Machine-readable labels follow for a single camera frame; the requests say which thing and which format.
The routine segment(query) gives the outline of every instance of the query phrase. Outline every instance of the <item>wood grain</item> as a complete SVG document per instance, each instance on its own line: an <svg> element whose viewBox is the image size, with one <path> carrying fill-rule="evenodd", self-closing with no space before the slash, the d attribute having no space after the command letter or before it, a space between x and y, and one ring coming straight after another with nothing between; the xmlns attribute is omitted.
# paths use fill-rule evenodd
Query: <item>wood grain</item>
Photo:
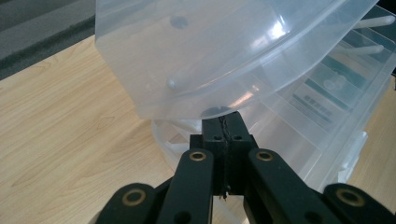
<svg viewBox="0 0 396 224"><path fill-rule="evenodd" d="M173 174L93 41L0 81L0 223L88 223L118 188ZM395 103L389 89L350 180L392 211Z"/></svg>

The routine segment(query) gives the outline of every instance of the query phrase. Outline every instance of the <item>translucent plastic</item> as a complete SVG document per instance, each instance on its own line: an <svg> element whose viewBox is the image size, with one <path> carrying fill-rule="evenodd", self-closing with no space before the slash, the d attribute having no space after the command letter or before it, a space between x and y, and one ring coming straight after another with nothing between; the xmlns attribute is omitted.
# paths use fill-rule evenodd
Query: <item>translucent plastic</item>
<svg viewBox="0 0 396 224"><path fill-rule="evenodd" d="M259 147L278 152L313 189L348 180L367 139L363 131L396 65L395 43L369 29L350 31L319 64L240 110ZM155 120L171 165L200 120Z"/></svg>
<svg viewBox="0 0 396 224"><path fill-rule="evenodd" d="M206 119L309 71L376 0L98 0L96 46L143 119Z"/></svg>

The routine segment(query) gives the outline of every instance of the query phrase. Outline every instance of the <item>wooden table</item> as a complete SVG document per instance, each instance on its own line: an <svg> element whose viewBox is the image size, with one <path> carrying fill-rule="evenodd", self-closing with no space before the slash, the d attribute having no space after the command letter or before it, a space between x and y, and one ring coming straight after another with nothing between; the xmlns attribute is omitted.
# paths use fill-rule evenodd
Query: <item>wooden table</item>
<svg viewBox="0 0 396 224"><path fill-rule="evenodd" d="M396 210L396 92L350 184ZM0 223L88 223L120 187L173 174L93 37L0 81Z"/></svg>

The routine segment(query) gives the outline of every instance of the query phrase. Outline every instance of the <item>plastic bin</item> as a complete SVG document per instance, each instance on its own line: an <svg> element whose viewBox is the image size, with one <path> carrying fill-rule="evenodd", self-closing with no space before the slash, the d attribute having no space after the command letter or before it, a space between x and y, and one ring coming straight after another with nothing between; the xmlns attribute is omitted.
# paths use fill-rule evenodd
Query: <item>plastic bin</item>
<svg viewBox="0 0 396 224"><path fill-rule="evenodd" d="M396 65L395 49L372 29L352 30L313 69L239 112L259 147L279 153L311 188L346 182L367 138L364 125ZM173 167L190 134L200 131L200 120L153 121Z"/></svg>
<svg viewBox="0 0 396 224"><path fill-rule="evenodd" d="M298 79L375 2L98 0L96 46L140 118L207 119Z"/></svg>

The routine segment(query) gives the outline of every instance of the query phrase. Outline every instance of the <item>black hole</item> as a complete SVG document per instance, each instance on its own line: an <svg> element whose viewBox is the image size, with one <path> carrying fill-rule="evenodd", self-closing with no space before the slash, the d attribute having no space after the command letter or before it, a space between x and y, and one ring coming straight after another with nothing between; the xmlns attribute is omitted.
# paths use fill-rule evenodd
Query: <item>black hole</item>
<svg viewBox="0 0 396 224"><path fill-rule="evenodd" d="M175 215L175 223L186 224L191 221L191 215L188 212L179 212Z"/></svg>
<svg viewBox="0 0 396 224"><path fill-rule="evenodd" d="M141 193L134 192L134 193L130 193L130 194L126 197L126 199L127 199L129 202L136 202L136 201L138 201L141 197L142 197L142 194L141 194Z"/></svg>
<svg viewBox="0 0 396 224"><path fill-rule="evenodd" d="M262 158L263 160L269 160L269 159L271 159L271 155L263 152L263 153L260 153L260 158Z"/></svg>
<svg viewBox="0 0 396 224"><path fill-rule="evenodd" d="M356 196L355 194L350 193L350 192L343 192L342 195L345 199L347 199L351 202L354 202L354 203L359 200L358 196Z"/></svg>
<svg viewBox="0 0 396 224"><path fill-rule="evenodd" d="M192 154L192 157L195 158L195 159L197 159L197 160L199 160L199 159L203 158L204 155L201 154L201 153L195 153L195 154Z"/></svg>
<svg viewBox="0 0 396 224"><path fill-rule="evenodd" d="M307 212L305 213L305 219L312 224L320 224L322 223L323 218L315 212Z"/></svg>

